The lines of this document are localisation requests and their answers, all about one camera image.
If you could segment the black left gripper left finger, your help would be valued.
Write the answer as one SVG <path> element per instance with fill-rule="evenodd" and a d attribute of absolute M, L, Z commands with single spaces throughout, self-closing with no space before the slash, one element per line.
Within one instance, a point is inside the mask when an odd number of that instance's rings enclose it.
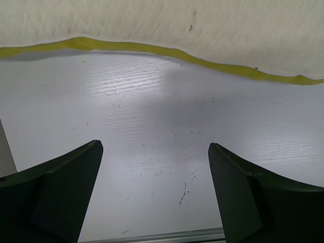
<path fill-rule="evenodd" d="M 1 242 L 77 242 L 102 155 L 93 140 L 1 177 Z"/>

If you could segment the cream quilted pillow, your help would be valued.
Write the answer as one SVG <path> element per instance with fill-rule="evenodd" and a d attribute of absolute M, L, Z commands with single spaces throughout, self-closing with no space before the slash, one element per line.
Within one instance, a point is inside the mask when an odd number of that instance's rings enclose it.
<path fill-rule="evenodd" d="M 323 82 L 323 1 L 1 1 L 1 57 L 169 56 L 258 80 Z"/>

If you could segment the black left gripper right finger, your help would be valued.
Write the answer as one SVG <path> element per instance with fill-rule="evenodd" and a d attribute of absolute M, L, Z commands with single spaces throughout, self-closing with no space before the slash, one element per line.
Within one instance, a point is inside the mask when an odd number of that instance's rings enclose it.
<path fill-rule="evenodd" d="M 323 188 L 278 175 L 225 147 L 208 149 L 227 242 L 323 242 Z"/>

